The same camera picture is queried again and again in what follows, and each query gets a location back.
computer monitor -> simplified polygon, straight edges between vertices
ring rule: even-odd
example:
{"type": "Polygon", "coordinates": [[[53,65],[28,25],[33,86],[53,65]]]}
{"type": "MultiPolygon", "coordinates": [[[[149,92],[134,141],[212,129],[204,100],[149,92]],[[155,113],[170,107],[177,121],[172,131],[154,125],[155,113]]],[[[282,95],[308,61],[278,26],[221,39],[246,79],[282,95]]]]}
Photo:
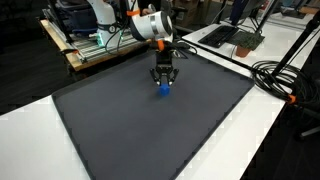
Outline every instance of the computer monitor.
{"type": "Polygon", "coordinates": [[[231,24],[236,26],[240,19],[257,16],[266,0],[235,0],[230,15],[231,24]]]}

box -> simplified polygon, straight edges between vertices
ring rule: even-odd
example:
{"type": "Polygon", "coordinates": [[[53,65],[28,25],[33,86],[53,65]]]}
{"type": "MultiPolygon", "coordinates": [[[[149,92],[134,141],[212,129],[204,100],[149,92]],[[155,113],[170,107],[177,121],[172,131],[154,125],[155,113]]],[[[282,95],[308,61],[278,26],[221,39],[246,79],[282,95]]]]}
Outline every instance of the box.
{"type": "Polygon", "coordinates": [[[176,0],[174,6],[175,7],[183,7],[186,9],[195,9],[197,8],[199,0],[176,0]]]}
{"type": "Polygon", "coordinates": [[[176,18],[176,25],[187,27],[192,24],[197,13],[197,8],[188,9],[187,12],[180,12],[176,18]]]}

gray mat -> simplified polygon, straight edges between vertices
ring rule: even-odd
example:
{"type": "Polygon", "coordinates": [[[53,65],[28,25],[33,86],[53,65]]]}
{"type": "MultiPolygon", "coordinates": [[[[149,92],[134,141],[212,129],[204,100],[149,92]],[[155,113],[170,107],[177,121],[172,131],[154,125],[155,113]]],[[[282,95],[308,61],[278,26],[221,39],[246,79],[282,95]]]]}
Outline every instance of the gray mat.
{"type": "Polygon", "coordinates": [[[160,97],[149,69],[154,52],[53,94],[92,179],[174,179],[254,85],[195,55],[160,97]]]}

blue object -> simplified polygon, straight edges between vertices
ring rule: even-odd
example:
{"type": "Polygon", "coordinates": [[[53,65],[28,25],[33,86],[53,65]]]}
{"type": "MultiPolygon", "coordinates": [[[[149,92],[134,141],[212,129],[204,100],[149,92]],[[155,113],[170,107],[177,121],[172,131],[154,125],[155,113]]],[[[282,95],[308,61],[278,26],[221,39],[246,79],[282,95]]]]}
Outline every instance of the blue object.
{"type": "Polygon", "coordinates": [[[168,84],[161,84],[159,92],[161,96],[167,96],[170,93],[170,86],[168,84]]]}

